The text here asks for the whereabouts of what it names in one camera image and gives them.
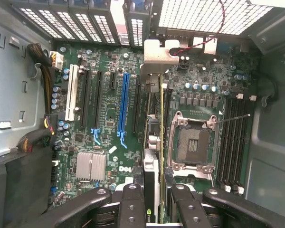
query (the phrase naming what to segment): green circuit board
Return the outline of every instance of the green circuit board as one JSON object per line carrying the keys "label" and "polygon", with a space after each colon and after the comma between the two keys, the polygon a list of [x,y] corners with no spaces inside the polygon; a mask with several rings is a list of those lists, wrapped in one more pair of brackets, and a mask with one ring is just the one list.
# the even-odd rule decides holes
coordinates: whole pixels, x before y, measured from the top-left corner
{"label": "green circuit board", "polygon": [[[57,139],[63,141],[63,147],[57,151],[59,164],[57,166],[57,194],[60,191],[65,193],[63,199],[57,203],[60,205],[67,200],[72,199],[78,194],[82,194],[95,186],[110,187],[112,184],[120,184],[133,181],[131,170],[133,166],[141,165],[141,155],[143,145],[146,142],[144,129],[146,124],[147,110],[148,114],[158,114],[159,94],[152,95],[153,99],[148,104],[148,92],[145,82],[141,84],[140,100],[135,102],[136,80],[139,75],[140,64],[143,64],[143,51],[141,49],[129,49],[124,47],[108,47],[89,44],[58,43],[57,51],[60,47],[65,47],[63,68],[69,68],[71,64],[78,64],[78,61],[86,62],[86,69],[91,72],[91,92],[88,96],[88,118],[85,127],[81,126],[81,113],[75,113],[75,120],[69,123],[69,134],[65,136],[65,130],[57,132]],[[255,94],[256,82],[249,78],[248,81],[237,81],[234,75],[238,73],[251,75],[252,70],[256,70],[259,53],[251,51],[241,53],[239,47],[233,44],[218,44],[216,63],[213,64],[213,55],[201,53],[187,54],[190,58],[186,64],[171,67],[165,74],[164,83],[169,84],[173,89],[171,103],[168,115],[168,128],[177,111],[181,111],[185,117],[207,120],[213,114],[221,120],[224,118],[225,98],[222,91],[231,91],[233,93],[244,93],[246,95]],[[91,128],[93,127],[93,117],[95,114],[95,93],[97,91],[97,73],[102,72],[103,82],[102,99],[99,114],[100,133],[98,141],[94,140]],[[116,85],[114,89],[110,88],[111,73],[116,73]],[[126,108],[125,121],[125,144],[127,148],[121,145],[120,138],[117,137],[117,127],[120,114],[120,102],[123,88],[123,75],[125,72],[130,74],[128,105]],[[59,108],[54,113],[61,116],[66,109],[68,81],[63,79],[63,73],[57,73],[55,85],[61,87],[62,92],[59,98]],[[194,91],[192,85],[208,85],[206,91]],[[84,77],[79,78],[78,91],[76,97],[76,106],[82,107],[84,96]],[[216,91],[210,92],[212,86]],[[186,104],[181,101],[182,98],[197,98],[205,100],[205,105]],[[137,129],[133,131],[134,106],[137,105],[139,118],[137,120]],[[211,135],[208,148],[208,157],[211,159],[214,136]],[[77,155],[80,152],[106,154],[105,178],[98,180],[78,180],[76,178]],[[179,177],[179,182],[191,183],[198,191],[209,186],[209,182],[196,181],[190,178]]]}

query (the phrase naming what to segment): red wire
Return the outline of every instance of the red wire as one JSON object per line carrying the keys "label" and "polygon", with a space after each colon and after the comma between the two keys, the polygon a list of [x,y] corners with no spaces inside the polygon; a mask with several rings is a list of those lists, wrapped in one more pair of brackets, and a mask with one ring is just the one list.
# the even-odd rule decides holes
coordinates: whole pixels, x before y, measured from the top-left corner
{"label": "red wire", "polygon": [[193,46],[191,46],[191,47],[185,47],[185,49],[179,50],[179,51],[178,51],[177,53],[175,53],[174,55],[177,55],[178,53],[183,52],[184,50],[188,50],[188,49],[191,49],[191,48],[193,48],[193,47],[195,48],[195,47],[197,47],[197,46],[199,46],[199,45],[206,44],[206,43],[212,41],[212,40],[218,35],[218,33],[220,33],[220,31],[222,30],[222,28],[223,28],[223,26],[224,26],[224,23],[225,23],[225,8],[224,8],[224,4],[223,4],[222,0],[219,0],[219,2],[220,2],[221,7],[222,7],[223,20],[222,20],[222,24],[220,25],[220,28],[219,28],[219,30],[216,32],[216,34],[214,34],[214,36],[212,36],[210,39],[207,39],[207,40],[204,41],[204,42],[201,42],[201,43],[199,43],[199,44],[193,45]]}

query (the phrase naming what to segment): blue pcie slot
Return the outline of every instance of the blue pcie slot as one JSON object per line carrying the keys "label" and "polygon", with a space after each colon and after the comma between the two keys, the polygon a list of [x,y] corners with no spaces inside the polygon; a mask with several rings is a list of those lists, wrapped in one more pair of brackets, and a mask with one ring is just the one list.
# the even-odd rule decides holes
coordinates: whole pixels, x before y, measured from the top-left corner
{"label": "blue pcie slot", "polygon": [[130,74],[123,74],[123,90],[122,90],[122,99],[120,101],[120,114],[119,114],[119,122],[117,129],[117,137],[120,137],[120,144],[124,148],[128,148],[126,144],[124,144],[125,137],[125,119],[127,117],[127,106],[128,106],[128,94],[129,94],[129,85],[130,85]]}

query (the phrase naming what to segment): motherboard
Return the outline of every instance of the motherboard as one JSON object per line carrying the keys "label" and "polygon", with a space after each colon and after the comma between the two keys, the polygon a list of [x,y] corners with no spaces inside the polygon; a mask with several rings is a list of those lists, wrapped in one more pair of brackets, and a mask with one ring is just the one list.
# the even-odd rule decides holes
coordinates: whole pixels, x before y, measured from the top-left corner
{"label": "motherboard", "polygon": [[[144,149],[158,154],[152,140],[160,132],[160,93],[151,93],[141,80],[141,49],[59,43],[57,51],[64,62],[52,95],[59,119],[52,173],[56,206],[94,187],[114,192],[119,184],[133,182],[132,170],[142,164]],[[253,113],[253,71],[260,53],[218,43],[216,55],[199,51],[179,57],[179,64],[161,75],[162,162],[179,183],[197,192],[230,182],[242,185],[252,118],[232,118]],[[186,124],[173,125],[177,116]],[[213,129],[203,127],[212,119],[218,122]],[[194,176],[186,169],[190,166],[212,170]]]}

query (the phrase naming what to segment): white pci slot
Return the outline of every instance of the white pci slot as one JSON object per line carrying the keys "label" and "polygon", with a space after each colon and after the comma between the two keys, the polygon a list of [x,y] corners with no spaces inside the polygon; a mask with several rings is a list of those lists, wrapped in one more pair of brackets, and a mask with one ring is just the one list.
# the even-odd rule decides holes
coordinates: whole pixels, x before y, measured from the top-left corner
{"label": "white pci slot", "polygon": [[71,64],[70,76],[68,80],[67,99],[66,99],[66,118],[65,120],[74,121],[74,109],[76,107],[76,96],[78,88],[79,66]]}

